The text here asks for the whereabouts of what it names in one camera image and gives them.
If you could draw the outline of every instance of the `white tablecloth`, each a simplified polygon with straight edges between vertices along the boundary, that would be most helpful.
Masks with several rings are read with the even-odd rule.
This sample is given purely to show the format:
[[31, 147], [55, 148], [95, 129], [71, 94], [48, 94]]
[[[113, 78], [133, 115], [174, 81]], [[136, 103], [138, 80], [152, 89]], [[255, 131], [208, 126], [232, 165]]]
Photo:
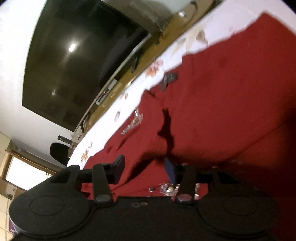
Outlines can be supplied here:
[[[88, 131], [74, 150], [68, 166], [79, 165], [82, 169], [86, 160], [102, 150], [108, 139], [133, 113], [140, 103], [144, 90], [149, 90], [157, 85], [162, 80], [164, 72], [180, 65], [182, 56], [207, 48], [206, 42], [197, 41], [196, 37], [200, 31], [204, 31], [205, 39], [210, 46], [242, 31], [247, 25], [254, 22], [263, 11], [277, 17], [279, 21], [296, 33], [296, 14], [281, 0], [224, 1], [180, 36], [156, 60], [160, 64], [159, 71], [154, 77], [146, 77], [145, 71], [127, 88], [126, 92], [113, 103], [109, 110]], [[120, 115], [115, 121], [118, 111], [120, 111]], [[87, 158], [81, 161], [81, 157], [85, 153], [87, 153]]]

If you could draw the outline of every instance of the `television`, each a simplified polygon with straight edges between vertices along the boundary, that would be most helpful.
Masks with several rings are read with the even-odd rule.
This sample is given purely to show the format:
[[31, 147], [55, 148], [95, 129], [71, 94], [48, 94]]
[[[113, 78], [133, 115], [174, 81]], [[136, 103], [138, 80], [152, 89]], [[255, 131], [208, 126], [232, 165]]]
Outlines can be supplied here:
[[75, 131], [151, 34], [100, 0], [49, 0], [31, 40], [22, 105]]

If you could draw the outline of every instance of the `red cloth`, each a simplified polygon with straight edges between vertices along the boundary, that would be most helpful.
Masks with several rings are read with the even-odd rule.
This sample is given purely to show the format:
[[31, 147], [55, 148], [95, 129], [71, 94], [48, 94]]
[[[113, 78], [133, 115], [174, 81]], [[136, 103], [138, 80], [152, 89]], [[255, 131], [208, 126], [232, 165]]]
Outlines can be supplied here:
[[[126, 157], [114, 195], [139, 195], [168, 180], [164, 155], [197, 167], [219, 165], [275, 197], [275, 235], [296, 239], [294, 170], [296, 37], [261, 15], [245, 31], [183, 57], [165, 92], [145, 91], [142, 123], [121, 135], [133, 115], [85, 168]], [[91, 193], [91, 185], [83, 185]]]

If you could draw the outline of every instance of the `white wall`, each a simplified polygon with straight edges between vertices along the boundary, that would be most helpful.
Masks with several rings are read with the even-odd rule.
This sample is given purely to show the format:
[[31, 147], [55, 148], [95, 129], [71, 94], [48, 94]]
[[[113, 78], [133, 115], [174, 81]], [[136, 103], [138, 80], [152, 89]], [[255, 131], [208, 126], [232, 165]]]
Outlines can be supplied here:
[[[131, 2], [111, 1], [119, 10]], [[190, 2], [142, 1], [153, 6], [163, 18], [181, 10]], [[7, 0], [0, 6], [0, 132], [10, 137], [19, 148], [58, 164], [49, 154], [50, 145], [57, 141], [58, 135], [71, 139], [72, 132], [22, 107], [26, 58], [36, 22], [45, 3], [46, 0]]]

